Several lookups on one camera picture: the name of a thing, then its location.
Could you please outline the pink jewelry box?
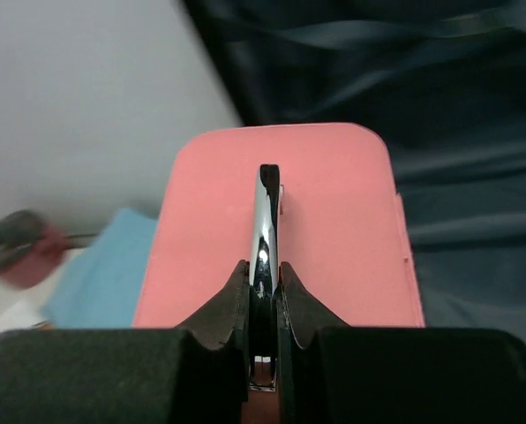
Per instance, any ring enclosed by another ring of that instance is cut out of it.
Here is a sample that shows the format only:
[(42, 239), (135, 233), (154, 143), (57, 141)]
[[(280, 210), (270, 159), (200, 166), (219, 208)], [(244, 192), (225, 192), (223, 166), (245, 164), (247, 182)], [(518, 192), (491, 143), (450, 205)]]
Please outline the pink jewelry box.
[(178, 154), (134, 324), (175, 328), (248, 265), (247, 398), (238, 423), (283, 423), (278, 398), (281, 266), (352, 327), (424, 323), (383, 141), (351, 124), (209, 132)]

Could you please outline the light blue trousers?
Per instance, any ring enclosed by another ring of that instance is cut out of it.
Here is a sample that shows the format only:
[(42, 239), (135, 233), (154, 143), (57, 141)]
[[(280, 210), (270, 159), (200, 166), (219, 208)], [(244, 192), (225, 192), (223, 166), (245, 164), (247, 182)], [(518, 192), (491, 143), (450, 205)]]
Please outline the light blue trousers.
[(129, 328), (135, 315), (157, 221), (122, 208), (65, 267), (42, 307), (60, 329)]

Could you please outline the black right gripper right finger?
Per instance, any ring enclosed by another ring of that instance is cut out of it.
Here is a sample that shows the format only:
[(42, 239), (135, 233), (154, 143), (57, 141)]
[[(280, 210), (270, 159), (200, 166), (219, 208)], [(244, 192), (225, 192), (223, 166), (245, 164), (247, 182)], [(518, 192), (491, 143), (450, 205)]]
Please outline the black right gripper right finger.
[(526, 344), (495, 329), (352, 327), (281, 266), (283, 423), (526, 423)]

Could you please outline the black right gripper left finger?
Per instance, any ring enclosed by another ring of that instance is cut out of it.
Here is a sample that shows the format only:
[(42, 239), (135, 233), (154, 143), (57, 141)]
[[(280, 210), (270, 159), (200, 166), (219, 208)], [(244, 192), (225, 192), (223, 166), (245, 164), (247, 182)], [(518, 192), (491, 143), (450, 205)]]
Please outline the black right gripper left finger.
[(238, 423), (247, 269), (175, 328), (1, 333), (0, 423)]

